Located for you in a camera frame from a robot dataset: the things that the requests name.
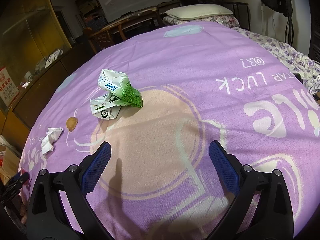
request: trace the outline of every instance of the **crumpled packaging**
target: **crumpled packaging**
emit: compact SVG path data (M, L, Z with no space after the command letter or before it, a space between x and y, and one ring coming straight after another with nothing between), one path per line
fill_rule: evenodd
M98 79L98 86L131 103L130 106L141 108L143 105L140 92L131 86L126 73L102 69Z
M132 103L107 93L101 97L90 99L91 113L100 119L109 120L117 117L121 106L129 106Z
M53 151L54 146L52 144L59 139L62 131L62 127L48 128L47 135L43 138L41 142L42 155L45 155L49 151Z

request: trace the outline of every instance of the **walnut shell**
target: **walnut shell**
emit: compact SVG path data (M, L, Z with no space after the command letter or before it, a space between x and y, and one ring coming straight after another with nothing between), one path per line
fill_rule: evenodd
M77 126L77 124L78 124L78 118L76 118L76 117L70 117L68 120L67 120L67 123L66 123L66 125L67 125L67 128L68 128L68 130L70 131L70 132L72 132L75 128L76 128L76 126Z

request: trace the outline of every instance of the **pillow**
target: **pillow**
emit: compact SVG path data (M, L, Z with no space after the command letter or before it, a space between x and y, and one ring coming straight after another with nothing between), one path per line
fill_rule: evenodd
M218 4L188 5L167 10L165 13L174 19L183 21L233 14L232 11Z

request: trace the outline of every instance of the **purple blanket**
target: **purple blanket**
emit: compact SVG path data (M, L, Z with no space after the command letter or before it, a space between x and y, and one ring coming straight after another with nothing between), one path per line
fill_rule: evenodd
M142 109L122 107L109 121L91 114L89 99L105 93L97 86L103 68L128 74ZM320 199L318 108L278 59L234 30L212 22L157 29L101 51L60 85L26 142L23 196L40 169L64 171L108 141L111 159L87 195L108 231L116 239L204 239L234 197L208 155L217 139L242 164L282 171L297 234ZM79 120L72 133L71 116ZM43 156L48 127L64 132Z

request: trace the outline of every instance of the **blue gripper pad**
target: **blue gripper pad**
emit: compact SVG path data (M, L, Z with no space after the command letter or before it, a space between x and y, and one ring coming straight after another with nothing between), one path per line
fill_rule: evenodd
M239 176L214 141L210 143L209 156L227 190L236 196L240 191Z
M95 152L96 154L94 160L91 162L87 170L82 175L81 182L81 192L82 194L87 194L92 192L94 187L97 185L99 178L105 167L107 166L111 157L111 146L105 143L103 147L99 147Z

